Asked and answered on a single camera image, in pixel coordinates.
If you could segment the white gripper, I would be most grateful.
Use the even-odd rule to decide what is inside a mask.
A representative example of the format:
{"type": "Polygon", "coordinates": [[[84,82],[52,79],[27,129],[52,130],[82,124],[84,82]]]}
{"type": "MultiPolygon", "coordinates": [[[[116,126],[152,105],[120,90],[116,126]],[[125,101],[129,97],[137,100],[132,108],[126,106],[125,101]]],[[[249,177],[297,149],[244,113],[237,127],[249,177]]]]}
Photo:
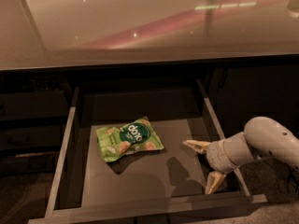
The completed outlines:
{"type": "Polygon", "coordinates": [[[243,132],[211,144],[197,140],[185,140],[183,144],[199,154],[206,153],[209,166],[215,170],[208,174],[205,194],[215,193],[226,178],[226,174],[241,165],[253,162],[252,150],[243,132]]]}

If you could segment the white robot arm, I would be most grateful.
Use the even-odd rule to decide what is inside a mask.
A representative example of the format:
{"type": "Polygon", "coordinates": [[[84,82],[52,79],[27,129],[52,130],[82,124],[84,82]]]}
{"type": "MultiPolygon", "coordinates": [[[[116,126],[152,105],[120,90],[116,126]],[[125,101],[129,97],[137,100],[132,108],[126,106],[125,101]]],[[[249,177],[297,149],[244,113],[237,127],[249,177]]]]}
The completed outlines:
{"type": "Polygon", "coordinates": [[[218,141],[185,140],[183,144],[205,155],[213,169],[205,194],[217,191],[225,177],[240,166],[275,158],[299,169],[299,140],[286,127],[268,117],[250,119],[244,131],[218,141]]]}

